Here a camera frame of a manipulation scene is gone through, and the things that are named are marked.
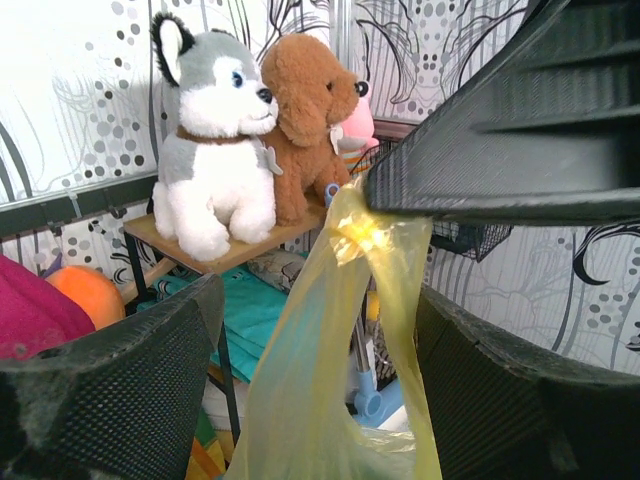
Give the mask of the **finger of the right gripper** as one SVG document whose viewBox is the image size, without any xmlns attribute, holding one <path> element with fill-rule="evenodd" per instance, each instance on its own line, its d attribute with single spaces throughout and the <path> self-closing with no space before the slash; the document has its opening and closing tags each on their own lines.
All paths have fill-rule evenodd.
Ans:
<svg viewBox="0 0 640 480">
<path fill-rule="evenodd" d="M 639 5 L 536 1 L 506 46 L 368 172 L 370 209 L 458 222 L 639 216 Z"/>
</svg>

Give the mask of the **yellow trash bag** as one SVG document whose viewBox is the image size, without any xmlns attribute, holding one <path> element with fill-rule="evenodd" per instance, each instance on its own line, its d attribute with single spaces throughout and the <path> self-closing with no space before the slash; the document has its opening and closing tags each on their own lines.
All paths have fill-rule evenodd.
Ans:
<svg viewBox="0 0 640 480">
<path fill-rule="evenodd" d="M 251 380 L 230 479 L 437 479 L 414 329 L 432 225 L 371 212 L 342 187 Z M 345 405 L 349 344 L 374 284 L 410 429 L 360 426 Z"/>
</svg>

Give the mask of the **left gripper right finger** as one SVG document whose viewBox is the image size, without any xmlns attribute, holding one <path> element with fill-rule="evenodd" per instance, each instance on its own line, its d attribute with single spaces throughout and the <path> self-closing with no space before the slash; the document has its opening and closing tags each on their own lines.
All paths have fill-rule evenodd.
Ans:
<svg viewBox="0 0 640 480">
<path fill-rule="evenodd" d="M 638 478 L 637 376 L 553 353 L 429 286 L 416 328 L 444 478 Z"/>
</svg>

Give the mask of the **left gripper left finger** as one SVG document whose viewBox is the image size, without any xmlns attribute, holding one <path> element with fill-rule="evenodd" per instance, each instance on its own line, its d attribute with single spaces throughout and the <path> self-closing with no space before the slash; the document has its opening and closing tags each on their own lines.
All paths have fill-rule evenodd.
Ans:
<svg viewBox="0 0 640 480">
<path fill-rule="evenodd" d="M 154 306 L 1 364 L 5 479 L 181 479 L 223 322 L 205 275 Z"/>
</svg>

